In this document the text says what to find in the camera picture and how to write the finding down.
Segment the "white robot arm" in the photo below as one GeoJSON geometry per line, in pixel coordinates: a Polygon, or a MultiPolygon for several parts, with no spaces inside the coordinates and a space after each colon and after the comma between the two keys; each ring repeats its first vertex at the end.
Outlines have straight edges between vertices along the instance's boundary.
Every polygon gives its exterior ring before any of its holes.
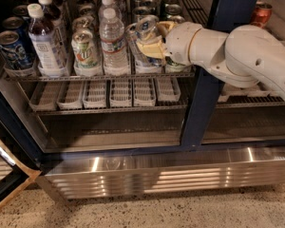
{"type": "Polygon", "coordinates": [[[144,55],[185,66],[196,65],[236,87],[263,83],[285,102],[285,47],[263,28],[244,25],[229,33],[200,24],[156,24],[159,35],[137,40],[144,55]]]}

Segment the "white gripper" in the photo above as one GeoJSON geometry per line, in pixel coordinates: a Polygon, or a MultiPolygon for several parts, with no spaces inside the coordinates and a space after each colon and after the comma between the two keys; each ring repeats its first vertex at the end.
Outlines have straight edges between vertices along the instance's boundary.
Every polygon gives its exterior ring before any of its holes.
{"type": "Polygon", "coordinates": [[[136,45],[140,52],[147,57],[164,59],[167,49],[173,62],[188,66],[190,64],[189,49],[195,34],[202,29],[202,25],[191,22],[177,24],[173,21],[157,23],[161,37],[151,41],[137,40],[136,45]]]}

